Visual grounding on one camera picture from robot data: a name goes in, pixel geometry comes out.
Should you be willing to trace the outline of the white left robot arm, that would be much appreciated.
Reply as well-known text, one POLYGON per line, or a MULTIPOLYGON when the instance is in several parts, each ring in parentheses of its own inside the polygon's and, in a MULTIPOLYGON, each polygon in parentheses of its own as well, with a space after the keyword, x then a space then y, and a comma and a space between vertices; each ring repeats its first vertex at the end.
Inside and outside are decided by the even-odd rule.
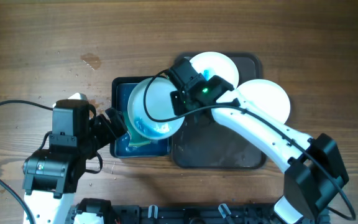
POLYGON ((115 108, 96 114, 87 100, 58 100, 52 108, 49 147, 36 150, 24 162, 24 223, 63 223, 73 203, 78 181, 88 160, 102 159, 98 152, 127 133, 123 115, 115 108))

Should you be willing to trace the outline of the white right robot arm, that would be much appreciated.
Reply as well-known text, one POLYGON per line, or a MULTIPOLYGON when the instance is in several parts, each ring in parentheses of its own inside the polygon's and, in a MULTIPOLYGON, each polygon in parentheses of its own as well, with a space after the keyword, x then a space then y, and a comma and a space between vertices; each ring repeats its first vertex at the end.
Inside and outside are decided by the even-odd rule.
POLYGON ((170 95, 174 112, 181 116, 209 111, 213 120, 225 126, 266 154, 284 174, 283 196, 273 206, 273 215, 283 223, 315 220, 336 195, 350 215, 332 212, 354 221, 356 213, 343 192, 348 183, 337 142, 327 134, 316 139, 277 121, 241 95, 240 91, 201 91, 170 95))

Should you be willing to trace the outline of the green yellow sponge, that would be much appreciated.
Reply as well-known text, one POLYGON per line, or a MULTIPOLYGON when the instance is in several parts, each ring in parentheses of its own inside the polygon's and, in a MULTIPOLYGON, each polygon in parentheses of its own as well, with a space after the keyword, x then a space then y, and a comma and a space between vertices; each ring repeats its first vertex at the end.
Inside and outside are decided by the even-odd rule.
POLYGON ((141 147, 151 143, 151 140, 140 135, 130 122, 128 112, 122 113, 124 122, 127 126, 127 132, 129 133, 129 146, 130 147, 141 147))

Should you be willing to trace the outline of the white plate blue smear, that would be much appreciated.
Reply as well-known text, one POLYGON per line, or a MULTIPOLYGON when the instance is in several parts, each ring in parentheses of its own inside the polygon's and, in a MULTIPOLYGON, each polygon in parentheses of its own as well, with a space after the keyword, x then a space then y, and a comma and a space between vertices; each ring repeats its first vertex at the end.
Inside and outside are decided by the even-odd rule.
POLYGON ((246 99, 285 124, 291 110, 290 99, 278 84, 264 79, 249 80, 237 87, 246 99))

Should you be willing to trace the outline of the white plate blue soapy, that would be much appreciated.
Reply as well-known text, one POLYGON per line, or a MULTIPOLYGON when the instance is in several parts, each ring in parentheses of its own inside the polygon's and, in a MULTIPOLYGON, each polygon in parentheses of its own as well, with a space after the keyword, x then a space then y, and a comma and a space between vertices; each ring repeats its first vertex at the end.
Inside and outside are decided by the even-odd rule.
POLYGON ((184 119, 175 117, 170 93, 174 85, 166 78, 147 78, 132 90, 127 103, 129 121, 137 134, 161 140, 173 136, 182 126, 184 119))

